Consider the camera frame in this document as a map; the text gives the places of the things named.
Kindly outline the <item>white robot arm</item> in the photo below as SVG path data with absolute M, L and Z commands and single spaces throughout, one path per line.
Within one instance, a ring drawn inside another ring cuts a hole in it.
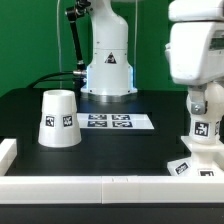
M 93 58 L 82 92 L 103 99 L 135 93 L 126 21 L 113 12 L 111 0 L 89 2 Z M 171 77 L 189 87 L 191 112 L 204 114 L 206 85 L 224 78 L 224 0 L 174 0 L 168 16 L 174 22 L 165 50 Z

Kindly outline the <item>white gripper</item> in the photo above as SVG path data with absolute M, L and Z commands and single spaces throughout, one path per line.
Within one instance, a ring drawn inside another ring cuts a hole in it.
M 170 74 L 188 87 L 190 112 L 207 112 L 205 92 L 210 81 L 224 76 L 224 23 L 182 22 L 170 33 Z

